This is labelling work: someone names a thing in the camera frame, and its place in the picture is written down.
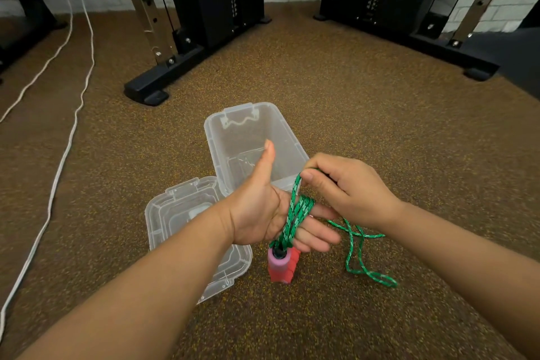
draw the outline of person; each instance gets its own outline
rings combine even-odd
[[[231,244],[270,241],[284,226],[290,194],[271,185],[274,158],[274,146],[267,141],[238,190],[73,309],[20,359],[166,358]],[[313,216],[343,216],[399,242],[517,350],[538,357],[538,262],[400,201],[372,167],[357,159],[317,154],[300,175],[331,205],[316,204]],[[294,246],[324,252],[339,241],[338,233],[308,216],[296,231]]]

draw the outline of finger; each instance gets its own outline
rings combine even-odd
[[[341,241],[341,236],[336,231],[310,216],[306,216],[300,227],[327,243],[338,244]]]
[[[315,249],[319,252],[328,252],[330,250],[330,245],[328,244],[328,242],[325,242],[317,238],[315,235],[310,234],[302,227],[299,227],[296,230],[296,234],[294,234],[294,237],[303,244],[310,247],[311,249]]]
[[[316,169],[305,169],[300,173],[300,176],[325,197],[331,206],[337,207],[345,202],[347,194],[322,172]]]
[[[334,208],[325,206],[319,202],[313,206],[309,214],[317,218],[330,219],[331,221],[340,217],[340,214]]]
[[[311,252],[311,248],[308,247],[305,243],[300,242],[298,239],[293,239],[293,246],[297,248],[300,252],[308,254]]]
[[[260,160],[255,164],[251,176],[260,182],[270,182],[272,174],[272,165],[275,159],[274,143],[267,139],[265,141],[265,150],[262,152]]]
[[[319,152],[314,157],[310,158],[303,169],[319,168],[325,174],[328,174],[334,181],[341,178],[341,171],[338,165],[343,161],[343,158],[336,155],[324,154]]]

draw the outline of person's right arm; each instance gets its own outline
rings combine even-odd
[[[400,201],[358,159],[317,154],[301,177],[351,223],[380,231],[407,248],[517,350],[537,358],[540,263]]]

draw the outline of clear container lid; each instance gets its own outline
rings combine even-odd
[[[272,184],[285,191],[309,159],[293,131],[272,103],[247,103],[225,108],[206,118],[206,139],[221,192],[228,196],[251,174],[272,140],[276,157]]]
[[[215,176],[193,178],[156,196],[145,210],[150,250],[223,198]],[[251,246],[231,246],[198,303],[233,286],[234,280],[246,273],[252,257]]]

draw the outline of forearm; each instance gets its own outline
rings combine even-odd
[[[385,233],[432,268],[523,354],[540,350],[540,263],[405,204]]]
[[[232,243],[220,205],[101,288],[21,359],[165,358]]]

